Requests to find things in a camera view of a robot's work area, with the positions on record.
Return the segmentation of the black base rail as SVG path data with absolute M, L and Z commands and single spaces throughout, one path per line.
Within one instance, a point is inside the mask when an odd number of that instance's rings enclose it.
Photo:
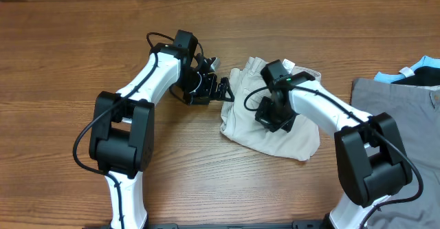
M 176 223 L 146 224 L 143 229 L 325 229 L 333 226 L 326 225 L 322 220 L 300 220 L 291 223 L 236 223 L 236 224 L 206 224 L 178 225 Z

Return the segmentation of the beige shorts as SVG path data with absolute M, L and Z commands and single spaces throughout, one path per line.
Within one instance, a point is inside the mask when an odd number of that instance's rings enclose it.
M 220 132 L 228 139 L 255 151 L 307 161 L 320 146 L 319 130 L 314 122 L 299 115 L 291 131 L 279 129 L 271 132 L 255 120 L 253 112 L 263 97 L 270 96 L 270 92 L 259 91 L 245 100 L 250 92 L 265 86 L 261 70 L 266 64 L 262 58 L 250 57 L 243 69 L 231 69 L 229 81 L 234 101 L 223 103 Z

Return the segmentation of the blue and black garment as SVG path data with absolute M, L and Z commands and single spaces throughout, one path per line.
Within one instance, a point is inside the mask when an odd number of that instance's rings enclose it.
M 399 74 L 378 72 L 375 81 L 396 85 L 439 86 L 439 59 L 423 56 L 411 67 L 403 67 Z

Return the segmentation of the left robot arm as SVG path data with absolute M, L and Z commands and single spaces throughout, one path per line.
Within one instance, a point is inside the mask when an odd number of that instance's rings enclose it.
M 89 156 L 110 190 L 109 228 L 147 228 L 142 176 L 154 149 L 155 108 L 167 91 L 181 89 L 186 105 L 234 101 L 227 78 L 215 74 L 216 58 L 205 58 L 191 32 L 178 30 L 170 43 L 151 46 L 148 63 L 125 87 L 96 98 Z

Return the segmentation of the grey shorts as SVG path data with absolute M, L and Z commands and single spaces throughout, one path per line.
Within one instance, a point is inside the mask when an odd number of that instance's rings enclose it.
M 439 227 L 439 87 L 396 85 L 359 78 L 353 82 L 351 105 L 397 123 L 408 158 L 424 183 L 420 198 L 383 206 L 369 228 Z

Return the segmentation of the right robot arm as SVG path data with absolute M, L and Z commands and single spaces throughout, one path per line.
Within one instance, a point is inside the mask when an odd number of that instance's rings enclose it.
M 413 170 L 390 115 L 360 111 L 328 92 L 311 74 L 290 74 L 281 61 L 266 64 L 261 76 L 270 95 L 255 110 L 257 122 L 271 132 L 289 132 L 296 117 L 305 116 L 335 141 L 344 194 L 317 227 L 364 228 L 380 204 L 412 182 Z

